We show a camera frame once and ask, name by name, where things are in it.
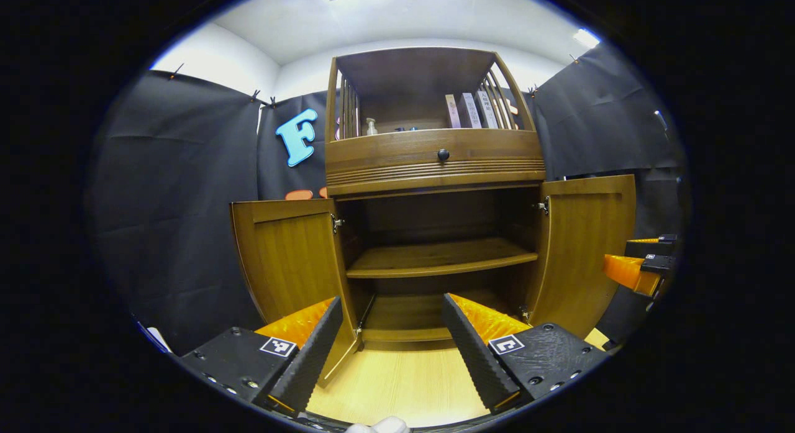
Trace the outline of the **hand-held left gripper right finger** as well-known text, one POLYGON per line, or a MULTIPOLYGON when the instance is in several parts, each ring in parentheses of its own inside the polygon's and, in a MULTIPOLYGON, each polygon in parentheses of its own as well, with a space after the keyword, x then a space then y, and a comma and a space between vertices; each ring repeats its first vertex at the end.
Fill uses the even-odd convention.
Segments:
POLYGON ((494 415, 559 393, 611 356, 557 324, 532 327, 456 294, 443 295, 441 316, 494 415))

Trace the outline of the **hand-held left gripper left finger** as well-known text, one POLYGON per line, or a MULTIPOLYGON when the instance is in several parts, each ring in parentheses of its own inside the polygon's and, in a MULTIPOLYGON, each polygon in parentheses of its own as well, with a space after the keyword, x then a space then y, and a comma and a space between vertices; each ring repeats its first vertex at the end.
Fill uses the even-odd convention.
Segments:
POLYGON ((340 297, 327 298, 258 331, 231 327, 179 362, 234 398, 298 415, 309 404, 342 322, 340 297))

